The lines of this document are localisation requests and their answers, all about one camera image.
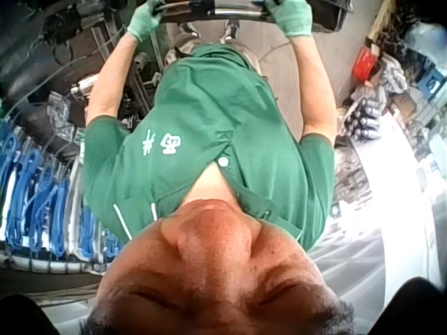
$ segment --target neck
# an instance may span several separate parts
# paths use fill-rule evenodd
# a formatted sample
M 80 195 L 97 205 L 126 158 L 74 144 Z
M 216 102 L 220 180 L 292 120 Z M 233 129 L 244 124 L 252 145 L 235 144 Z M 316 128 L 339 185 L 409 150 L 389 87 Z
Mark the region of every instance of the neck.
M 216 163 L 211 163 L 184 197 L 181 207 L 196 200 L 223 200 L 240 211 L 236 197 Z

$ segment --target glove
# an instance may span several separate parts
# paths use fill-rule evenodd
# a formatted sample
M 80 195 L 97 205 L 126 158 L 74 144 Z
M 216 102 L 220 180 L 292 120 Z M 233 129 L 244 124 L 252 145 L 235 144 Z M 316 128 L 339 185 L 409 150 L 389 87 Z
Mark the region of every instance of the glove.
M 276 2 L 265 0 L 265 5 L 286 37 L 312 36 L 312 9 L 306 0 Z
M 162 2 L 159 0 L 147 0 L 146 3 L 135 9 L 131 23 L 127 31 L 134 35 L 140 42 L 149 37 L 160 23 L 160 14 L 154 15 L 154 9 Z

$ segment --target red object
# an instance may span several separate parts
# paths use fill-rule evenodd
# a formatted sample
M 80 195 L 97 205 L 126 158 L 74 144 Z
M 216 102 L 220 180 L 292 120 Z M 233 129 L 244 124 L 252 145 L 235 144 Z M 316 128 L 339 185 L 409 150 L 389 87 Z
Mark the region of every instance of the red object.
M 358 54 L 356 63 L 354 64 L 352 73 L 361 82 L 364 82 L 368 80 L 369 74 L 371 73 L 371 70 L 376 62 L 377 56 L 373 54 L 368 47 L 362 47 L 362 49 L 360 49 L 360 53 Z

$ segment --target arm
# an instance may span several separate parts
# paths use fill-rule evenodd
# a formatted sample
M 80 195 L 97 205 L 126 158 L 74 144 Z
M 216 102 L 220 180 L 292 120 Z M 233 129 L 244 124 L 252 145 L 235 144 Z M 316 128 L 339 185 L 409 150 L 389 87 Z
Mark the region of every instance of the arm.
M 312 9 L 306 0 L 266 0 L 268 10 L 293 46 L 300 74 L 303 135 L 321 134 L 334 143 L 337 114 L 328 74 L 312 38 Z
M 126 33 L 107 59 L 91 91 L 85 120 L 87 126 L 101 115 L 117 117 L 124 83 L 137 44 L 137 39 Z
M 149 37 L 157 28 L 160 15 L 154 16 L 157 0 L 148 0 L 138 7 L 132 17 L 127 33 L 105 62 L 90 95 L 85 123 L 88 126 L 95 117 L 117 117 L 124 83 L 138 42 Z
M 300 76 L 301 113 L 304 121 L 302 135 L 318 133 L 334 144 L 337 135 L 337 108 L 315 40 L 304 36 L 292 37 L 291 43 Z

